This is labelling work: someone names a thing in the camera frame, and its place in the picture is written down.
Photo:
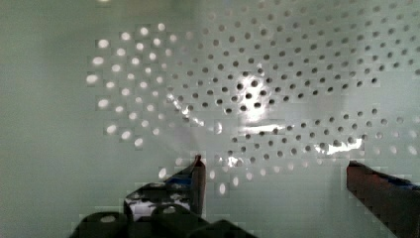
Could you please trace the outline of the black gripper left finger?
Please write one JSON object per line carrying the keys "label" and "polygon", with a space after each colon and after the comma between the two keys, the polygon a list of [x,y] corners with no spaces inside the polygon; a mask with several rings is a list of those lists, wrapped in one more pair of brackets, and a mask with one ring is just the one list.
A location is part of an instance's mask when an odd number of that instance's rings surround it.
{"label": "black gripper left finger", "polygon": [[199,155],[185,169],[124,198],[121,212],[84,217],[68,238],[257,238],[234,223],[202,217],[206,168]]}

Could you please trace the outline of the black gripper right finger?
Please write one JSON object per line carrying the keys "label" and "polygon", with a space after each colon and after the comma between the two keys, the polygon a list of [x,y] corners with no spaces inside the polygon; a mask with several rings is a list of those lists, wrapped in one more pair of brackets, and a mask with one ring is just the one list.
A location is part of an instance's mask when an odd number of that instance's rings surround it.
{"label": "black gripper right finger", "polygon": [[405,178],[377,172],[357,161],[347,168],[351,192],[397,238],[419,238],[419,186]]}

